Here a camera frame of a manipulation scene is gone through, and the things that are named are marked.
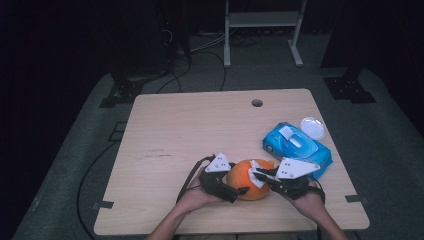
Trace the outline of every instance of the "blue wipes package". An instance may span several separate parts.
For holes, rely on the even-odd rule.
[[[279,123],[263,140],[263,148],[278,160],[284,157],[318,164],[316,179],[333,163],[331,151],[289,123]]]

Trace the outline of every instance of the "wooden table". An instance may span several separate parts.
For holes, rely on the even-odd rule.
[[[263,106],[254,107],[255,99]],[[98,235],[149,234],[174,206],[198,160],[221,151],[235,163],[275,160],[262,149],[262,139],[277,123],[287,121],[300,127],[305,117],[325,124],[306,89],[138,96],[104,196],[113,207],[100,208],[94,231]],[[345,196],[356,195],[356,191],[325,131],[320,142],[332,151],[334,160],[320,178],[328,211],[342,229],[365,229],[368,217],[360,202],[346,201]],[[312,221],[270,192],[258,201],[206,206],[188,215],[177,234],[314,229]]]

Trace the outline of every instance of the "black strap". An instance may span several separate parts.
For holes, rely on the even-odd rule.
[[[319,228],[318,226],[317,226],[317,239],[322,240],[321,228]]]
[[[308,186],[307,187],[307,190],[309,192],[317,193],[321,197],[322,202],[325,204],[325,192],[321,188],[317,188],[317,187],[313,187],[313,186]]]
[[[186,181],[184,182],[184,184],[183,184],[183,186],[182,186],[182,188],[181,188],[181,190],[180,190],[180,193],[178,194],[178,197],[177,197],[177,201],[176,201],[176,202],[180,201],[181,197],[182,197],[182,196],[184,195],[184,193],[186,192],[187,187],[188,187],[188,185],[189,185],[189,184],[190,184],[190,182],[191,182],[191,179],[193,179],[194,174],[195,174],[195,173],[197,172],[197,170],[200,168],[200,166],[202,165],[202,163],[203,163],[204,161],[206,161],[206,160],[212,161],[214,158],[215,158],[215,155],[213,155],[213,156],[211,156],[211,157],[205,157],[205,158],[203,158],[202,160],[198,161],[198,162],[196,163],[196,165],[194,165],[193,169],[191,169],[190,174],[188,174],[188,177],[187,177]]]

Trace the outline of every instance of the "orange fruit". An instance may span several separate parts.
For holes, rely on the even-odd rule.
[[[274,168],[274,162],[269,160],[262,159],[247,159],[237,163],[228,173],[227,173],[227,184],[235,189],[242,187],[250,187],[244,195],[239,195],[238,197],[243,200],[258,200],[265,197],[269,193],[269,186],[265,184],[262,188],[256,187],[249,178],[249,169],[252,167],[250,164],[251,160],[255,160],[261,167],[265,169]]]

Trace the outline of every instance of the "gray carpet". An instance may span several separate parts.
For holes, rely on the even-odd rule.
[[[364,207],[371,225],[366,230],[348,232],[349,238],[421,239],[424,236],[422,136],[390,97],[381,79],[368,70],[361,73],[359,81],[377,103],[352,104],[332,98],[323,78],[340,76],[344,69],[319,68],[328,35],[300,36],[302,68],[294,65],[287,38],[263,37],[256,45],[233,47],[232,66],[226,70],[223,91],[309,89],[358,194],[366,201]],[[210,40],[193,36],[191,47]],[[207,51],[222,58],[222,46]],[[190,71],[180,78],[182,91],[219,91],[224,77],[219,59],[210,53],[196,53],[192,57]],[[187,62],[176,60],[175,74],[182,74],[187,67]],[[147,83],[142,94],[156,93],[172,78],[167,75]],[[89,239],[78,219],[76,201],[80,183],[96,161],[84,179],[79,206],[81,218],[93,234],[97,203],[102,200],[119,148],[119,142],[111,144],[122,136],[120,130],[124,130],[125,124],[120,122],[127,121],[132,107],[118,104],[114,108],[99,108],[112,86],[110,75],[106,75],[93,89],[14,239]],[[161,93],[178,91],[174,81]],[[303,240],[315,239],[314,232],[298,236]],[[142,236],[95,238],[143,239]]]

